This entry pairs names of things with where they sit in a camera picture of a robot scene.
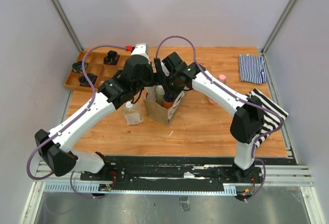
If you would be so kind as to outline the orange spray bottle front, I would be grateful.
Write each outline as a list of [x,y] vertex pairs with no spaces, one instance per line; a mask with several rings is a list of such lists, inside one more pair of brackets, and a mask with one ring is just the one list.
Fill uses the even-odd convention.
[[174,104],[174,101],[175,101],[174,96],[165,94],[163,97],[163,107],[166,109],[171,108]]

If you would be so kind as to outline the clear bottle pink cap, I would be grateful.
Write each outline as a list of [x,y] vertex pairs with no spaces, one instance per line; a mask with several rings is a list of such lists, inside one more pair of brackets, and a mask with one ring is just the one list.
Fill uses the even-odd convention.
[[[220,82],[222,82],[223,84],[226,84],[227,79],[226,79],[226,76],[224,74],[220,74],[217,79]],[[211,100],[211,99],[208,99],[208,100],[211,104],[215,104],[215,102],[213,100]]]

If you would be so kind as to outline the clear bottle white cap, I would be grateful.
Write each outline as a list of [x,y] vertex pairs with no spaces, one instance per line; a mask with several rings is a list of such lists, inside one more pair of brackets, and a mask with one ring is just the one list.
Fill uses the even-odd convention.
[[126,102],[123,107],[123,115],[127,125],[137,125],[143,122],[140,105],[133,104],[131,101]]

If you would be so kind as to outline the blue white striped cloth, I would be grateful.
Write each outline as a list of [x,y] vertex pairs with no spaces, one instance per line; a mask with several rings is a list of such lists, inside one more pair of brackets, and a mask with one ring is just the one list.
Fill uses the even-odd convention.
[[262,85],[267,82],[263,56],[239,55],[239,76],[242,82]]

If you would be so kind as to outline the black white striped cloth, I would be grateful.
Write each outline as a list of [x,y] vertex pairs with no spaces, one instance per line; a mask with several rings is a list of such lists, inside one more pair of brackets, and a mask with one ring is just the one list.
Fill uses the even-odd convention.
[[[283,108],[281,108],[278,104],[276,104],[274,101],[272,101],[270,98],[268,98],[264,93],[262,93],[260,90],[255,88],[251,92],[246,94],[247,97],[258,97],[260,101],[262,102],[262,106],[268,110],[271,110],[272,112],[275,112],[277,115],[279,115],[283,121],[289,116],[289,113],[285,111]],[[261,128],[260,134],[265,134],[267,132],[270,132],[280,125],[280,120],[277,116],[265,111],[264,112],[264,124]]]

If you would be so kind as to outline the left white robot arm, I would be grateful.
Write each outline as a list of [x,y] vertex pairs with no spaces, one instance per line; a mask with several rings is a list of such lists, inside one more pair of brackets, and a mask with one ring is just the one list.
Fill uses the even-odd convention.
[[110,175],[109,166],[99,153],[86,153],[72,148],[102,118],[115,112],[146,87],[161,84],[164,64],[159,58],[150,63],[137,54],[128,58],[124,68],[105,80],[78,111],[49,132],[41,129],[35,135],[40,156],[57,177],[72,170],[83,170],[103,181]]

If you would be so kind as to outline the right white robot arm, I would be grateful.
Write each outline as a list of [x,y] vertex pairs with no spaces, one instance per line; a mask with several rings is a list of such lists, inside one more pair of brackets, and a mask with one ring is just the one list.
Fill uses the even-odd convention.
[[255,165],[252,143],[264,124],[264,111],[257,108],[261,105],[260,99],[235,92],[204,67],[194,62],[187,65],[176,52],[164,58],[156,69],[164,71],[165,90],[171,95],[187,87],[206,95],[228,112],[232,117],[230,133],[237,141],[233,177],[239,183],[250,179]]

